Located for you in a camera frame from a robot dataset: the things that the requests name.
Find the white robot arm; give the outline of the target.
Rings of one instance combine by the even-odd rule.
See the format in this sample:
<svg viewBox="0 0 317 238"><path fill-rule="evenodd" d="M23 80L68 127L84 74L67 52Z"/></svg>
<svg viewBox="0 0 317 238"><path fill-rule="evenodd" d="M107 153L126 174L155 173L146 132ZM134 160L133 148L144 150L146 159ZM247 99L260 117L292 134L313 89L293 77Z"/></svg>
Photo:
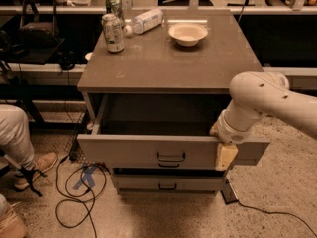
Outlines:
<svg viewBox="0 0 317 238"><path fill-rule="evenodd" d="M216 171L226 170L238 154L237 145L251 134L252 126L267 115L276 117L317 139L317 98L289 90L287 78L278 72L243 72L230 82L231 102L210 129L221 143Z"/></svg>

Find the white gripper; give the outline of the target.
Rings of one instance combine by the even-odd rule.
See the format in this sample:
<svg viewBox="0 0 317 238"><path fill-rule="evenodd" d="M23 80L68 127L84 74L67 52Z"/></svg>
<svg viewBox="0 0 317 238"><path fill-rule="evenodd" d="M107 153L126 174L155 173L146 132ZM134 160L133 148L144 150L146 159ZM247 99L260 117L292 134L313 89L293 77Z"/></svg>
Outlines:
<svg viewBox="0 0 317 238"><path fill-rule="evenodd" d="M210 129L211 136L218 136L221 142L217 147L215 169L225 171L238 154L235 144L244 143L251 134L253 120L246 117L238 117L236 114L228 114L222 111L216 123Z"/></svg>

